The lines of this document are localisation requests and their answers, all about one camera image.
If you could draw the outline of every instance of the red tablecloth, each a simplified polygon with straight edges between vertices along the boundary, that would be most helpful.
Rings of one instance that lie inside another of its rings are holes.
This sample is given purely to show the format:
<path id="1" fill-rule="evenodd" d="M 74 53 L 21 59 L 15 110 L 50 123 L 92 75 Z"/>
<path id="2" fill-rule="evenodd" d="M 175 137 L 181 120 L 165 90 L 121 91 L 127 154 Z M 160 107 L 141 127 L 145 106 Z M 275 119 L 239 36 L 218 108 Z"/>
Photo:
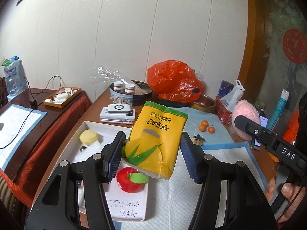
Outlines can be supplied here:
<path id="1" fill-rule="evenodd" d="M 12 182 L 0 169 L 0 175 L 5 179 L 13 194 L 27 207 L 32 206 L 40 181 L 55 153 L 90 106 L 91 102 L 88 97 L 82 95 L 62 114 L 36 145 L 15 182 Z"/>

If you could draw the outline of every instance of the red toy apple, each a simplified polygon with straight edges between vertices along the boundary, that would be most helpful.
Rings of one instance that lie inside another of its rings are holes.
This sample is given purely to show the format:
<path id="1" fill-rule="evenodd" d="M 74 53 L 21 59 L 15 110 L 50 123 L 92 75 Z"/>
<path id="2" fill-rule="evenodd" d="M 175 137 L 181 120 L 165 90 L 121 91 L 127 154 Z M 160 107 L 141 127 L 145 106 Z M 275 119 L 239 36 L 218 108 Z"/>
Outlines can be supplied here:
<path id="1" fill-rule="evenodd" d="M 116 180 L 118 186 L 125 192 L 135 193 L 141 189 L 143 184 L 134 183 L 130 180 L 130 175 L 132 173 L 139 173 L 136 169 L 132 167 L 125 167 L 117 172 Z"/>

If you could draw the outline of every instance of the silver screw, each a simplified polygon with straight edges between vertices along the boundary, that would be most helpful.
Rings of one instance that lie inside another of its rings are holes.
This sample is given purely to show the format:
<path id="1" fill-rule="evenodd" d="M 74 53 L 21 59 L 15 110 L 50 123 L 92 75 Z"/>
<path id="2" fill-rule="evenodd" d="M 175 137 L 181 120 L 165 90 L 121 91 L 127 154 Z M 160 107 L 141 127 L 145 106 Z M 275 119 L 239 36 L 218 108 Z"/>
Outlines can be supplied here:
<path id="1" fill-rule="evenodd" d="M 98 159 L 100 159 L 101 158 L 101 154 L 95 154 L 95 155 L 93 155 L 93 159 L 95 159 L 95 160 L 98 160 Z"/>
<path id="2" fill-rule="evenodd" d="M 68 162 L 66 160 L 63 160 L 59 164 L 60 166 L 65 167 L 68 164 Z"/>
<path id="3" fill-rule="evenodd" d="M 213 159 L 213 156 L 211 156 L 210 154 L 206 154 L 206 155 L 204 156 L 204 158 L 205 158 L 206 160 L 212 160 L 212 159 Z"/>
<path id="4" fill-rule="evenodd" d="M 240 166 L 240 167 L 244 167 L 245 166 L 245 162 L 243 162 L 243 161 L 238 161 L 237 163 L 238 163 L 238 166 Z"/>

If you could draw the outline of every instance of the gold bowl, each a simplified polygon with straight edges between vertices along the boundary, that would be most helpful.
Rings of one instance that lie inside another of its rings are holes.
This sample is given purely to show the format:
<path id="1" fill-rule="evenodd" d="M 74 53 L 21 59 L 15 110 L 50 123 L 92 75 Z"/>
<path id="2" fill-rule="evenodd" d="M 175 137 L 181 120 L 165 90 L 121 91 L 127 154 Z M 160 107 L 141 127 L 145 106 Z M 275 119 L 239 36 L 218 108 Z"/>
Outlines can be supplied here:
<path id="1" fill-rule="evenodd" d="M 191 102 L 188 105 L 190 108 L 205 112 L 205 113 L 215 113 L 215 100 L 211 97 L 201 94 L 198 100 Z"/>

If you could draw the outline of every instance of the pink fluffy object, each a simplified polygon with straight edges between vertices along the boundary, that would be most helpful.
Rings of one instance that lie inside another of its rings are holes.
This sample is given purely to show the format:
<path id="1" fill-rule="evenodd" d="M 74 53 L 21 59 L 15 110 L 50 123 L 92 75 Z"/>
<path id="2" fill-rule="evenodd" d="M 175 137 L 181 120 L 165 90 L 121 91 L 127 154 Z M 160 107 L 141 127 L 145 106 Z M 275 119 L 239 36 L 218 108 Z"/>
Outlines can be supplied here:
<path id="1" fill-rule="evenodd" d="M 239 130 L 234 125 L 234 120 L 239 115 L 243 115 L 249 118 L 250 120 L 253 120 L 255 123 L 260 124 L 259 114 L 256 108 L 252 104 L 248 103 L 246 100 L 239 101 L 234 107 L 234 110 L 232 112 L 232 126 L 234 127 L 235 132 L 243 139 L 251 140 L 251 136 L 244 133 L 242 130 Z"/>

